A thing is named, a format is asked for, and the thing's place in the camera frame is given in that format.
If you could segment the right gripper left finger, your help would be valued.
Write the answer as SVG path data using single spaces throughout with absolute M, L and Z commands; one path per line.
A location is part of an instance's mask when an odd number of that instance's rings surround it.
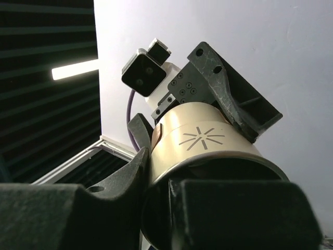
M 149 150 L 97 184 L 2 184 L 1 249 L 140 249 Z

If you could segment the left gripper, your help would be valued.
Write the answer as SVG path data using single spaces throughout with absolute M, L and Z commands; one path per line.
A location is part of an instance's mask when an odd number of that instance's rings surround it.
M 151 117 L 159 122 L 170 109 L 184 103 L 202 102 L 220 110 L 226 120 L 254 143 L 282 117 L 244 77 L 242 77 L 207 42 L 200 42 L 180 69 L 166 62 L 166 78 L 150 95 Z M 128 123 L 130 140 L 136 151 L 151 151 L 153 128 L 141 113 Z

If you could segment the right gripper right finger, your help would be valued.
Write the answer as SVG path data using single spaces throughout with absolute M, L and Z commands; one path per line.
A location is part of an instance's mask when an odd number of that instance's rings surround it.
M 171 249 L 319 249 L 303 191 L 283 181 L 171 180 Z

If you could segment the cream and brown tumbler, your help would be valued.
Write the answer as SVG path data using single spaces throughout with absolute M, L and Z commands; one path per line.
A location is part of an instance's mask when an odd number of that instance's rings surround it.
M 212 105 L 191 102 L 166 112 L 151 139 L 142 232 L 156 249 L 169 249 L 168 181 L 186 179 L 287 180 Z

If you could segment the aluminium rail frame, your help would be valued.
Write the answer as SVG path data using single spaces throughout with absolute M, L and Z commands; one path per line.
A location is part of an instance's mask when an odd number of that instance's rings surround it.
M 54 184 L 70 172 L 74 171 L 81 164 L 90 160 L 100 151 L 108 152 L 109 154 L 127 162 L 131 161 L 136 154 L 135 149 L 115 140 L 112 140 L 104 135 L 101 135 L 98 141 L 91 144 L 84 150 L 80 151 L 69 160 L 65 161 L 64 163 L 51 170 L 47 174 L 43 175 L 36 181 L 32 182 L 31 184 Z

